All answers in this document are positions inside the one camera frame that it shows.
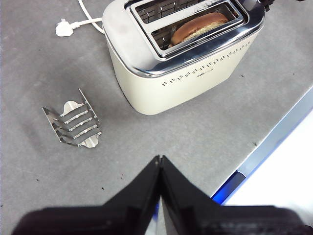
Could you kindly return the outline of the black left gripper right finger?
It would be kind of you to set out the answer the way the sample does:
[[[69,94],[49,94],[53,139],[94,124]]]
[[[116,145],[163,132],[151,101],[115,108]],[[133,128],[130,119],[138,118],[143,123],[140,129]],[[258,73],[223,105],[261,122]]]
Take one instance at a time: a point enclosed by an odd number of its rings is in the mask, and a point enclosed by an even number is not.
[[[305,235],[290,209],[222,206],[192,184],[166,157],[160,158],[161,196],[180,235]]]

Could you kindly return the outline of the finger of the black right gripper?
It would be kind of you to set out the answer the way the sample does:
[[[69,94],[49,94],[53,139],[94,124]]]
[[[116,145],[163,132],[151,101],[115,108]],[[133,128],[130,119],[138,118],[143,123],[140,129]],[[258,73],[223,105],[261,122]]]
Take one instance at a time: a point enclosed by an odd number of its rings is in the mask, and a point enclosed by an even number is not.
[[[270,11],[273,8],[291,11],[306,6],[305,0],[260,0],[259,3],[266,11]]]

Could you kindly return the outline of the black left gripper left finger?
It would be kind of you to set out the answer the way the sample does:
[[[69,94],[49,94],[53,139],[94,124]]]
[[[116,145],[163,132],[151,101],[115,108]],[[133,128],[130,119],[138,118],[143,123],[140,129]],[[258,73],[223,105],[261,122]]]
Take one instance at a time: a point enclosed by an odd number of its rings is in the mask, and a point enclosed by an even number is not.
[[[14,235],[143,235],[159,201],[160,157],[155,156],[103,205],[54,207],[25,214]]]

